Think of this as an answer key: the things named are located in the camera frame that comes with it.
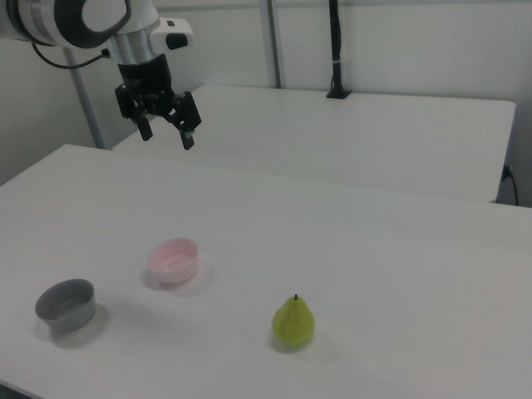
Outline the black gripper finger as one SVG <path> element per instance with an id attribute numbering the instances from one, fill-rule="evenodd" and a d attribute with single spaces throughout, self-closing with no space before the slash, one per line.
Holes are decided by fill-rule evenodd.
<path id="1" fill-rule="evenodd" d="M 185 91 L 173 95 L 165 118 L 179 131 L 184 149 L 190 150 L 195 144 L 193 137 L 195 129 L 202 122 L 192 93 Z"/>
<path id="2" fill-rule="evenodd" d="M 153 132 L 148 120 L 148 113 L 144 102 L 140 97 L 135 97 L 132 120 L 137 124 L 142 140 L 150 140 L 153 137 Z"/>

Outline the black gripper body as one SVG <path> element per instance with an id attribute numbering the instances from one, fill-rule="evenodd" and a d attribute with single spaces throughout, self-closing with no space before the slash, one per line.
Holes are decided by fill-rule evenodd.
<path id="1" fill-rule="evenodd" d="M 115 89 L 121 115 L 139 121 L 148 114 L 179 121 L 180 101 L 172 88 L 166 56 L 135 65 L 119 65 L 123 84 Z"/>

